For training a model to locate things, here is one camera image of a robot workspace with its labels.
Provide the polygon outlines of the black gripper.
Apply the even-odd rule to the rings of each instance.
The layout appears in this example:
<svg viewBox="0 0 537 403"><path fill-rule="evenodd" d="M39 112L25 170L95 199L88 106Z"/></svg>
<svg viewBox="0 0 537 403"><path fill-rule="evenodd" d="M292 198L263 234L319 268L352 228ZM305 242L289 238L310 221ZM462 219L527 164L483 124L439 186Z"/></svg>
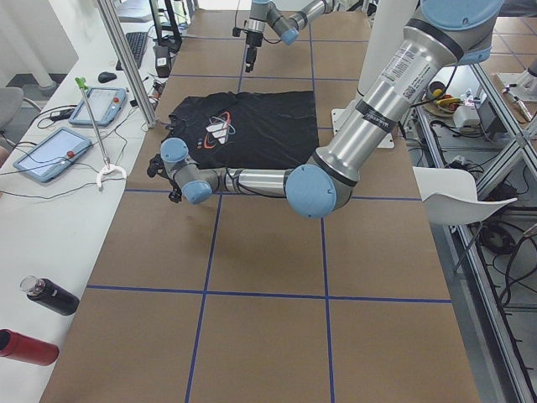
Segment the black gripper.
<svg viewBox="0 0 537 403"><path fill-rule="evenodd" d="M156 154L153 158L149 160L149 165L146 169L146 173L150 178L154 178L158 175L161 178L166 179L172 186L172 191L169 193L169 199L172 202L182 201L182 191L179 188L177 182L174 179L169 178L160 154Z"/></svg>
<svg viewBox="0 0 537 403"><path fill-rule="evenodd" d="M258 31L247 30L246 31L246 44L248 46L247 56L245 60L245 71L251 72L253 70L253 53L257 52L257 48L261 47L263 43L263 34Z"/></svg>

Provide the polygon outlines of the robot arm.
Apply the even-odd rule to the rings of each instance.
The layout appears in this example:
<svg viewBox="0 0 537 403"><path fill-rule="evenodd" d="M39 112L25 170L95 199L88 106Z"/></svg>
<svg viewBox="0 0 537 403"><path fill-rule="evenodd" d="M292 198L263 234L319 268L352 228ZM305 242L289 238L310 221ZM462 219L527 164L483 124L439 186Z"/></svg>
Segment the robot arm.
<svg viewBox="0 0 537 403"><path fill-rule="evenodd" d="M187 143L168 137L156 170L172 185L169 199L191 204L218 191L284 198L302 217L321 218L343 207L359 170L440 69L479 63L490 56L499 1L422 1L403 27L403 40L376 81L347 107L331 142L303 165L287 170L223 166L200 169Z"/></svg>
<svg viewBox="0 0 537 403"><path fill-rule="evenodd" d="M266 26L269 26L286 45L291 45L298 39L302 29L321 15L332 13L336 4L337 1L312 1L301 10L285 17L273 1L252 1L248 19L238 30L239 33L241 31L246 33L245 71L247 73L253 71Z"/></svg>

